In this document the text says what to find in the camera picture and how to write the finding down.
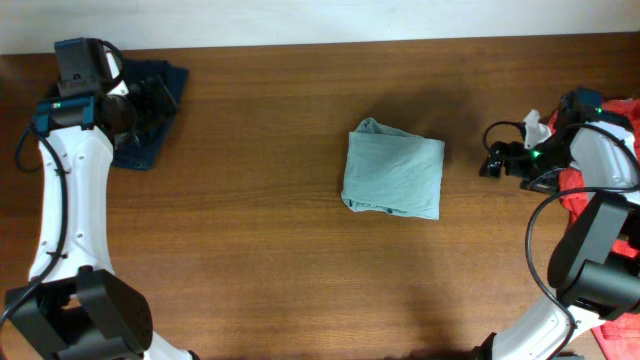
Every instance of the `teal folded towel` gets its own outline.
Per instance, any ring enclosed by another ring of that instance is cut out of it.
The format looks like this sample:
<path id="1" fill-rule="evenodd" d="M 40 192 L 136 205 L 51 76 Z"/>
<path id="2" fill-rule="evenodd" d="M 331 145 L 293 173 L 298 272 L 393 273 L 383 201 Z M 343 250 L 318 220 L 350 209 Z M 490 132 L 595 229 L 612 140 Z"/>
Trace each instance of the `teal folded towel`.
<path id="1" fill-rule="evenodd" d="M 363 120 L 349 133 L 342 200 L 353 211 L 437 220 L 444 142 Z"/>

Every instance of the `red cloth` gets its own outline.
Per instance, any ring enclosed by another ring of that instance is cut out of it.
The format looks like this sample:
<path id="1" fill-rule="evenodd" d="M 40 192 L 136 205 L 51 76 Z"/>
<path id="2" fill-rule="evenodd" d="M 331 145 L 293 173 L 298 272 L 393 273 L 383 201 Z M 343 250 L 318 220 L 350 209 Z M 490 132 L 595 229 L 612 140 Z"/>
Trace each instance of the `red cloth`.
<path id="1" fill-rule="evenodd" d="M 626 115 L 631 120 L 636 138 L 636 156 L 640 155 L 640 99 L 609 101 L 602 108 Z M 556 114 L 551 118 L 549 125 L 552 125 L 555 121 Z M 584 186 L 582 175 L 575 169 L 567 169 L 560 173 L 559 182 L 560 190 Z M 564 197 L 561 202 L 569 210 L 571 223 L 573 223 L 587 206 L 587 194 L 569 195 Z M 621 240 L 616 241 L 613 251 L 629 257 L 638 255 L 637 250 L 632 249 L 626 242 Z M 607 359 L 631 360 L 640 358 L 640 315 L 625 314 L 616 321 L 609 321 L 599 328 L 593 329 L 593 334 Z"/>

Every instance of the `dark blue cloth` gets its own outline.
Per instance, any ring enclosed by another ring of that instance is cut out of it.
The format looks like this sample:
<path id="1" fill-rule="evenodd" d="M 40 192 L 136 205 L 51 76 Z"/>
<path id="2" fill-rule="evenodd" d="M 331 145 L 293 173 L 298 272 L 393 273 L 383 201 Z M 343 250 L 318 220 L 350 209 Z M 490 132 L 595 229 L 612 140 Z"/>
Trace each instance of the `dark blue cloth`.
<path id="1" fill-rule="evenodd" d="M 152 76 L 160 76 L 167 90 L 173 96 L 178 106 L 182 98 L 182 92 L 189 76 L 187 69 L 171 66 L 168 61 L 136 61 L 125 60 L 126 72 L 124 81 L 134 84 L 146 80 Z M 157 128 L 147 133 L 139 134 L 139 142 L 129 142 L 124 147 L 115 151 L 113 156 L 113 166 L 133 169 L 150 170 L 153 167 L 158 151 L 173 124 L 175 116 L 167 119 Z"/>

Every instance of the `wooden table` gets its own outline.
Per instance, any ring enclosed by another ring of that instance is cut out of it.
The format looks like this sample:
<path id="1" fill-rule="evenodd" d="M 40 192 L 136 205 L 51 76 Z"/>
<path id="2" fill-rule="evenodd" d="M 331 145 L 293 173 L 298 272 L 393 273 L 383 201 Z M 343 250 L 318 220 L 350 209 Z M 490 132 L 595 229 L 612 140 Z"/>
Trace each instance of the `wooden table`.
<path id="1" fill-rule="evenodd" d="M 544 196 L 477 176 L 483 129 L 548 114 L 578 85 L 638 95 L 639 45 L 617 34 L 126 52 L 191 75 L 155 169 L 111 170 L 113 265 L 155 329 L 202 359 L 470 349 L 541 296 L 523 235 Z M 4 293 L 25 284 L 41 210 L 42 176 L 18 172 L 13 151 L 57 65 L 4 56 L 0 71 Z M 347 135 L 369 116 L 446 142 L 439 221 L 342 203 Z M 559 205 L 541 216 L 542 273 L 566 225 Z M 2 342 L 10 359 L 37 358 L 12 326 Z M 569 348 L 603 358 L 590 334 Z"/>

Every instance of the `white wall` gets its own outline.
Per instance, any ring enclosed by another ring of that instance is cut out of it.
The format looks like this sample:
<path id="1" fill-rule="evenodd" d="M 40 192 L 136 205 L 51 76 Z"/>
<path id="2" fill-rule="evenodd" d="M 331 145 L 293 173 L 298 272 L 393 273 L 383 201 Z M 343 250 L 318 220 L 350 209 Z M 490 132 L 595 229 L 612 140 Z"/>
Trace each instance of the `white wall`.
<path id="1" fill-rule="evenodd" d="M 640 30 L 640 0 L 0 0 L 0 53 Z"/>

